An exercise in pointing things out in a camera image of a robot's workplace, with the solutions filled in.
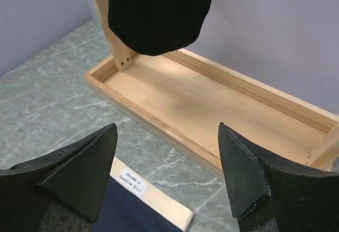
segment wooden stick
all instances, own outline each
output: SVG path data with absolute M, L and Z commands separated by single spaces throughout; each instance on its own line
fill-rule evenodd
M 323 169 L 328 166 L 328 163 L 339 156 L 339 125 L 333 128 L 324 138 L 324 141 L 319 148 L 315 149 L 305 165 Z
M 115 65 L 118 71 L 122 72 L 132 64 L 130 56 L 131 49 L 128 48 L 108 26 L 109 0 L 94 0 L 94 2 L 101 20 L 102 29 L 111 48 L 111 53 L 115 58 Z

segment lavender wall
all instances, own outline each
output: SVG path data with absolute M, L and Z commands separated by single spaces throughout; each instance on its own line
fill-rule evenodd
M 0 76 L 91 18 L 86 0 L 0 0 Z
M 213 0 L 189 50 L 339 113 L 339 0 Z

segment navy blue fabric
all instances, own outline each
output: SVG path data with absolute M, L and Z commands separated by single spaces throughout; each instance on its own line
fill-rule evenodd
M 99 219 L 93 224 L 92 232 L 182 232 L 182 230 L 110 177 Z

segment wooden stand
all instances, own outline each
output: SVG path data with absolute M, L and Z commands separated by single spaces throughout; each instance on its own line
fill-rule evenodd
M 112 51 L 84 75 L 100 97 L 221 180 L 220 122 L 282 157 L 332 167 L 339 116 L 184 49 L 137 54 L 109 29 L 108 0 L 94 1 Z

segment wooden board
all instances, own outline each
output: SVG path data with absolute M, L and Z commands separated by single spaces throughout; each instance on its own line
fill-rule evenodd
M 112 57 L 85 74 L 101 97 L 224 180 L 218 125 L 306 164 L 339 117 L 224 66 L 180 50 L 134 55 L 117 71 Z
M 139 197 L 140 200 L 151 207 L 153 210 L 155 210 L 158 214 L 162 215 L 172 224 L 176 225 L 179 229 L 181 229 L 182 231 L 186 231 L 192 220 L 193 212 L 189 208 L 170 198 L 158 188 L 154 187 L 147 180 L 131 170 L 117 157 L 114 157 L 113 160 L 110 173 L 111 177 L 117 180 L 118 176 L 125 168 L 128 169 L 129 172 L 134 173 L 148 185 L 145 192 Z M 126 187 L 125 184 L 121 183 L 121 185 L 132 192 L 131 189 L 129 187 Z

